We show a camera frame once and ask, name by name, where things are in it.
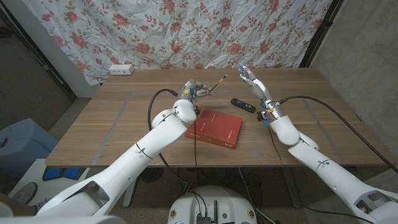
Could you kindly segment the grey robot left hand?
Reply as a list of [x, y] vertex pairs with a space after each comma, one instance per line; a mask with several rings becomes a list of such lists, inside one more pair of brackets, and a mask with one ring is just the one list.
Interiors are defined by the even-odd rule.
[[211, 88], [201, 82], [190, 79], [182, 87], [177, 95], [178, 100], [188, 100], [194, 103], [196, 98], [202, 98], [211, 95]]

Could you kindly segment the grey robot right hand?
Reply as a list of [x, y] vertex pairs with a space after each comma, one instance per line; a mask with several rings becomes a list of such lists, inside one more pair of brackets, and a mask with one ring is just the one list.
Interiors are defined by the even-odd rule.
[[261, 107], [264, 108], [271, 116], [275, 119], [282, 118], [285, 116], [281, 109], [277, 106], [277, 103], [274, 101], [271, 93], [261, 82], [255, 74], [251, 71], [251, 69], [242, 63], [239, 64], [239, 77], [245, 82], [252, 91], [252, 94], [261, 101]]

